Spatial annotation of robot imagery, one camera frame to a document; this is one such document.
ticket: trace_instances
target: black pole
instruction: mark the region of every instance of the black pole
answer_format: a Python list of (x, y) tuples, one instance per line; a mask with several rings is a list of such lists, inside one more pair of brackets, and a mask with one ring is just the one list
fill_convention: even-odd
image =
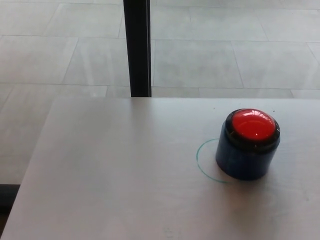
[(10, 213), (19, 188), (18, 184), (0, 184), (0, 214)]
[(131, 97), (151, 97), (150, 0), (123, 0)]

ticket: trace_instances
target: red button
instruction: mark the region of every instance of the red button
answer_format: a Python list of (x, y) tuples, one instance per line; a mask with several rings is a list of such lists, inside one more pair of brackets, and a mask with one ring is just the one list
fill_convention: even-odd
[(242, 109), (232, 116), (235, 131), (249, 140), (262, 141), (276, 130), (274, 119), (257, 109)]

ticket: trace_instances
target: gray floor tile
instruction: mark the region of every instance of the gray floor tile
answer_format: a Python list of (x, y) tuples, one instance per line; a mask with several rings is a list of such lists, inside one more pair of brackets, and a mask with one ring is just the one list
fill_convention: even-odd
[(3, 36), (0, 82), (59, 84), (76, 44), (70, 37)]
[(108, 98), (130, 98), (131, 92), (129, 86), (108, 86), (106, 91)]
[(219, 0), (157, 0), (158, 6), (219, 7)]
[(253, 10), (191, 7), (190, 14), (195, 40), (267, 40)]
[(30, 156), (0, 156), (0, 184), (21, 184)]
[(117, 38), (122, 12), (121, 5), (61, 3), (45, 34), (62, 37)]
[(282, 8), (280, 0), (220, 0), (221, 6), (231, 8)]
[(256, 14), (270, 41), (320, 41), (320, 14), (316, 10), (264, 9)]
[(17, 84), (0, 112), (0, 156), (31, 156), (60, 85)]
[(305, 43), (232, 44), (245, 88), (320, 88), (319, 64)]
[(319, 0), (280, 0), (288, 9), (320, 9)]
[(154, 6), (150, 12), (152, 39), (192, 39), (190, 13), (187, 7)]
[(61, 86), (60, 96), (105, 97), (106, 93), (106, 86), (63, 85)]
[(55, 3), (0, 2), (0, 35), (41, 35), (57, 7)]
[(93, 0), (95, 4), (116, 4), (121, 5), (124, 3), (123, 0)]
[(295, 99), (320, 99), (320, 90), (291, 90)]
[(79, 39), (63, 82), (129, 86), (127, 41), (107, 38)]
[(13, 87), (12, 84), (0, 83), (0, 110)]
[(155, 98), (198, 98), (199, 89), (192, 87), (153, 87), (152, 97)]
[(200, 88), (201, 98), (291, 99), (289, 89)]
[(308, 46), (318, 63), (320, 63), (320, 43), (308, 43)]
[(154, 86), (241, 88), (230, 42), (157, 40)]
[(94, 0), (0, 0), (6, 3), (70, 3), (70, 4), (92, 4)]

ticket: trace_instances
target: black button base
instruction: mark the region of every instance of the black button base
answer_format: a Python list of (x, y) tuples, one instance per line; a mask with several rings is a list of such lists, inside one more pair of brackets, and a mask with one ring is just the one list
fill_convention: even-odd
[(232, 144), (226, 137), (225, 122), (215, 155), (218, 166), (229, 176), (239, 180), (256, 180), (263, 177), (280, 143), (280, 137), (267, 152), (244, 151)]

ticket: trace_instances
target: white table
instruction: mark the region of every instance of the white table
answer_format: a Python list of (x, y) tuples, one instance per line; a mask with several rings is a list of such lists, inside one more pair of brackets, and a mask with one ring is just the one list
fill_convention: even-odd
[[(239, 182), (214, 156), (226, 116), (271, 114), (266, 177)], [(315, 240), (320, 101), (61, 98), (50, 111), (2, 240)]]

